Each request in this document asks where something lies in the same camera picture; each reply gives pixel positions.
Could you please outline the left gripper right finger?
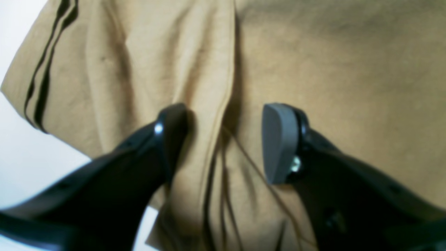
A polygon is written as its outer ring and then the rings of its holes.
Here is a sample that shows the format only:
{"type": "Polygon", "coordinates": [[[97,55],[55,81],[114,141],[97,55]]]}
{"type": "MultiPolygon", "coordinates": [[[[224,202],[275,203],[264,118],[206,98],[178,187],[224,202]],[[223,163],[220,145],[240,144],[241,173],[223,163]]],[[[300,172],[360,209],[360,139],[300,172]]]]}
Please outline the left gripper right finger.
{"type": "Polygon", "coordinates": [[[263,106],[262,154],[267,182],[298,193],[320,251],[445,250],[445,210],[341,152],[303,110],[263,106]]]}

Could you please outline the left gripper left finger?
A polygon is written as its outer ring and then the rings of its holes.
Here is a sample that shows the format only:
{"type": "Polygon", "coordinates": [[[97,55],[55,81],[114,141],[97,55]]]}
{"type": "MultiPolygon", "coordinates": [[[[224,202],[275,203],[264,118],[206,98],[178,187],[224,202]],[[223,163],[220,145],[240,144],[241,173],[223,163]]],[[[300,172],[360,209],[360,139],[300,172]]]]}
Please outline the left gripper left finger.
{"type": "Polygon", "coordinates": [[[113,151],[1,210],[1,236],[49,251],[130,251],[153,194],[173,180],[188,135],[183,103],[113,151]]]}

